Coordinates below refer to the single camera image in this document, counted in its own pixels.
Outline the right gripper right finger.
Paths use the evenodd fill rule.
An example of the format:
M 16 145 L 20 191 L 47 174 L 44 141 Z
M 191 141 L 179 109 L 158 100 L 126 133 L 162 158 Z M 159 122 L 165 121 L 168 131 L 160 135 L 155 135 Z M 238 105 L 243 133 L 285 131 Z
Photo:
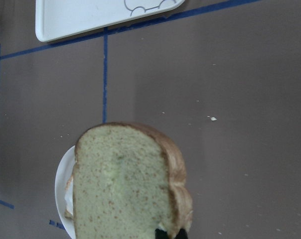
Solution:
M 180 229 L 176 235 L 176 239 L 188 239 L 187 231 L 185 229 Z

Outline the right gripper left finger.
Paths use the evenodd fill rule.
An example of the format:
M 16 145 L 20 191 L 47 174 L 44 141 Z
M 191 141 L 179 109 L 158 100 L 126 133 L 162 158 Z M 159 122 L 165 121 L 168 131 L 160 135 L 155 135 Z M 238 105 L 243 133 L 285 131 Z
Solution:
M 155 230 L 155 239 L 169 239 L 169 236 L 166 231 L 156 229 Z

